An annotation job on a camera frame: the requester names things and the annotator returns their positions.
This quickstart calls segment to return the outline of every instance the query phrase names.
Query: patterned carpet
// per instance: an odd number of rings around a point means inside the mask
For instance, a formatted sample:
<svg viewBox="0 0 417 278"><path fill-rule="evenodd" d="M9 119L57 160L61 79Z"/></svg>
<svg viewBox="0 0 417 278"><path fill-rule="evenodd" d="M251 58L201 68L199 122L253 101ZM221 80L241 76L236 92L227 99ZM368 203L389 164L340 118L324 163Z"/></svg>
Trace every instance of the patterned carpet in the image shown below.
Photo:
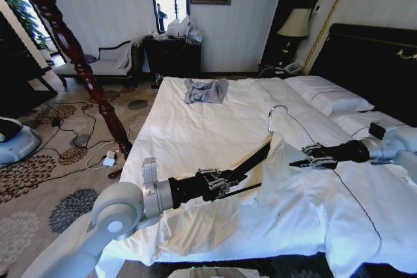
<svg viewBox="0 0 417 278"><path fill-rule="evenodd" d="M90 167L99 167L102 156L118 147L115 143L102 147L106 143L103 141L112 138L83 85L67 79L68 89L64 90L52 71L45 78L59 94L20 120L36 129L42 137L42 145L46 145L28 160L0 169L0 278L21 277L39 253L77 217L91 210L98 194L116 182L107 175L124 164L118 153L112 168L85 168L89 159ZM125 129L130 129L131 141L136 138L155 99L157 90L152 90L150 85L149 81L136 88L104 85L106 98ZM57 117L60 128L52 126ZM311 257L289 255L215 264L155 263L149 267L128 261L118 277L167 277L176 269L191 266L253 268L261 275L280 278L332 277L322 253ZM382 270L382 273L391 273L385 277L399 277L398 272L390 270ZM379 276L378 273L368 274L365 266L354 275L356 278Z"/></svg>

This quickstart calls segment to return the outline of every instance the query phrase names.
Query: floral rug pattern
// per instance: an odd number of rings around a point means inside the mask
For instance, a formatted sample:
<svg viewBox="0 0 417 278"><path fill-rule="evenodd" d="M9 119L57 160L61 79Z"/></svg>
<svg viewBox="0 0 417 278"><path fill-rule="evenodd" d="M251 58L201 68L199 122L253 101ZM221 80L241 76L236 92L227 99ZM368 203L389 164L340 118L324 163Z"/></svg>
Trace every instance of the floral rug pattern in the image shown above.
<svg viewBox="0 0 417 278"><path fill-rule="evenodd" d="M63 233L78 217L93 209L97 197L98 193L94 189L77 190L65 197L50 215L51 231L57 234Z"/></svg>
<svg viewBox="0 0 417 278"><path fill-rule="evenodd" d="M116 152L118 144L106 143L113 138L84 86L67 79L64 90L52 71L44 78L58 95L19 118L39 133L42 143L38 149L42 149L27 160L0 169L0 276L8 278L21 277L58 234L90 212L100 192L118 181L110 180L108 174L124 165L118 152L113 167L100 168L102 156L108 150ZM103 87L133 141L157 90L152 90L148 81L136 88ZM128 104L136 100L144 100L147 106L129 109ZM85 168L90 158L89 167L98 169Z"/></svg>

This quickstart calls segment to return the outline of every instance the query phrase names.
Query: white robot arm segment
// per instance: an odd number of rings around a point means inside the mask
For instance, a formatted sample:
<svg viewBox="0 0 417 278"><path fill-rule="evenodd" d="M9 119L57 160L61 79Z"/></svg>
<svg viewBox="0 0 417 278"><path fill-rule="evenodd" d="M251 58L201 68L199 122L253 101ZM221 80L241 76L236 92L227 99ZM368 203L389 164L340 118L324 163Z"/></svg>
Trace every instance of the white robot arm segment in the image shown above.
<svg viewBox="0 0 417 278"><path fill-rule="evenodd" d="M373 165L391 163L408 170L411 179L417 183L417 128L377 121L371 123L369 133L369 137L339 146L325 147L319 143L307 146L302 149L307 158L290 165L335 169L342 161L369 161Z"/></svg>

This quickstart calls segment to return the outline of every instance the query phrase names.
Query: carved bedpost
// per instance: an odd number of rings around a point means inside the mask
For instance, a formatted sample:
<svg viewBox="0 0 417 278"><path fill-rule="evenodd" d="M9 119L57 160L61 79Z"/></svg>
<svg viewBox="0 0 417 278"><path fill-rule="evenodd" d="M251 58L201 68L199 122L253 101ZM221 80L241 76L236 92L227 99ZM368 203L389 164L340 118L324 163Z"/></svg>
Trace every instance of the carved bedpost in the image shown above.
<svg viewBox="0 0 417 278"><path fill-rule="evenodd" d="M38 7L40 14L49 21L59 47L74 63L75 71L84 80L85 88L91 98L98 103L98 110L104 117L110 133L118 142L124 157L127 158L132 144L128 140L126 131L117 117L114 107L107 102L103 88L94 79L91 67L85 62L81 45L64 23L63 15L56 5L56 0L31 0L31 2Z"/></svg>

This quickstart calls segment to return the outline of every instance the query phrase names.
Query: bed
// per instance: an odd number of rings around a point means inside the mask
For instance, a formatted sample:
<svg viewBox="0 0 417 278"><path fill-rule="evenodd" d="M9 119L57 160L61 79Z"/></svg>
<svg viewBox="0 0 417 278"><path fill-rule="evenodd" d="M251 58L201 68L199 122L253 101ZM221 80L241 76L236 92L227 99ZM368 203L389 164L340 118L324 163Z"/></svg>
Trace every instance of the bed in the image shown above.
<svg viewBox="0 0 417 278"><path fill-rule="evenodd" d="M340 32L338 25L332 31L335 29ZM348 29L348 40L341 42L352 45L355 27ZM332 31L328 42L339 36ZM328 46L323 48L313 73L331 79L334 73L328 74L332 63L328 61L335 60L334 52L340 50L332 50L331 58L328 50ZM352 90L347 81L336 83ZM388 80L383 81L387 87ZM356 82L363 88L367 83ZM286 105L291 116L285 110L275 112L272 129L296 149L312 141L338 145L351 139L331 117L318 112L279 78L229 81L220 105L186 105L185 90L182 79L164 79L121 181L141 186L141 164L151 156L156 157L160 180L191 176L203 168L233 168L268 136L268 112L277 102ZM355 92L362 95L358 86ZM381 109L381 102L376 104ZM395 118L414 122L404 110L384 105ZM417 233L412 227L417 224L417 188L404 176L384 165L352 162L339 164L336 172L310 171L287 177L276 188L266 184L263 176L262 168L254 168L239 187L263 181L261 188L212 204L194 199L165 212L157 225L127 240L111 242L96 268L98 274L114 276L124 259L150 265L313 255L318 251L326 253L336 277L349 277L363 262L389 263L401 271L417 272ZM265 189L268 199L259 202Z"/></svg>

